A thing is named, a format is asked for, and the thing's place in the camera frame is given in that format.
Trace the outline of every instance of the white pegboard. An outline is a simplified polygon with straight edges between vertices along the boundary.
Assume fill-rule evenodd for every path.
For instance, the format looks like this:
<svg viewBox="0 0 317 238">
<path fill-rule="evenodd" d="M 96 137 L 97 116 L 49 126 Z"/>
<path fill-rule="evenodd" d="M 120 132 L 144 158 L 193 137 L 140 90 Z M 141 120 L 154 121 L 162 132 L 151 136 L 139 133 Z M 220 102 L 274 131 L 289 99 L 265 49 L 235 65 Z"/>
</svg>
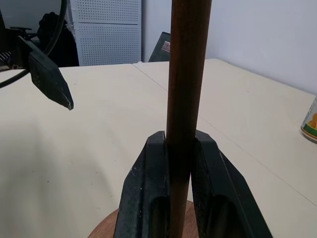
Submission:
<svg viewBox="0 0 317 238">
<path fill-rule="evenodd" d="M 72 21 L 141 24 L 141 0 L 69 0 Z"/>
<path fill-rule="evenodd" d="M 141 60 L 141 26 L 74 23 L 79 65 Z"/>
</svg>

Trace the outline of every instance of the black cable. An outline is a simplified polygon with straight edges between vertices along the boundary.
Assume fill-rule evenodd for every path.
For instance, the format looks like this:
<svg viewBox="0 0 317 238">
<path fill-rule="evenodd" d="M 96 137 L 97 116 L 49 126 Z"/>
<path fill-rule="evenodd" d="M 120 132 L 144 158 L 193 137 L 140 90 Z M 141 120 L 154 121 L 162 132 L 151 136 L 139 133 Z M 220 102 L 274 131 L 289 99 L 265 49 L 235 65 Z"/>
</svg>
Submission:
<svg viewBox="0 0 317 238">
<path fill-rule="evenodd" d="M 54 33 L 52 35 L 52 38 L 46 48 L 43 50 L 44 54 L 49 55 L 52 49 L 54 48 L 59 35 L 64 27 L 64 19 L 66 15 L 66 10 L 67 10 L 67 0 L 61 0 L 60 4 L 60 11 L 59 11 L 59 16 L 57 19 L 56 27 L 54 29 Z M 15 81 L 19 80 L 20 78 L 24 77 L 29 73 L 28 70 L 23 70 L 22 72 L 18 73 L 17 75 L 13 76 L 12 78 L 7 79 L 6 81 L 3 81 L 0 83 L 0 88 L 3 88 L 11 83 L 14 83 Z"/>
</svg>

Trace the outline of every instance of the wooden dowel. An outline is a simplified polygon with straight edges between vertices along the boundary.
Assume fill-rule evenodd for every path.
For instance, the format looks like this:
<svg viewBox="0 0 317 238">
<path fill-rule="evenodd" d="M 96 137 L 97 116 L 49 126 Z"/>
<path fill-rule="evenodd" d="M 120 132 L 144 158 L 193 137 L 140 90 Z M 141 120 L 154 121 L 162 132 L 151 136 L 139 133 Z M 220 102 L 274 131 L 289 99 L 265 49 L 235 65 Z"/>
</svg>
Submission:
<svg viewBox="0 0 317 238">
<path fill-rule="evenodd" d="M 211 0 L 172 0 L 166 142 L 170 159 L 170 238 L 181 238 L 193 158 Z"/>
</svg>

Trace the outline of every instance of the white wall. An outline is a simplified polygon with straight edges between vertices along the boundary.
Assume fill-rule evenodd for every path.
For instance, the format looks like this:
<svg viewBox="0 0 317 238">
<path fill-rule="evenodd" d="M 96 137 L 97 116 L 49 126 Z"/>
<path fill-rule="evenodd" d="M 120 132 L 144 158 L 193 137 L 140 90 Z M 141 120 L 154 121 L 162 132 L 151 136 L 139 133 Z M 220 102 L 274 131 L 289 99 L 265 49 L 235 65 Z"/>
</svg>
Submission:
<svg viewBox="0 0 317 238">
<path fill-rule="evenodd" d="M 162 31 L 171 0 L 145 0 L 144 61 Z M 206 58 L 218 58 L 317 94 L 317 1 L 213 0 Z"/>
<path fill-rule="evenodd" d="M 36 32 L 45 13 L 59 13 L 60 0 L 0 0 L 6 28 L 21 26 Z"/>
</svg>

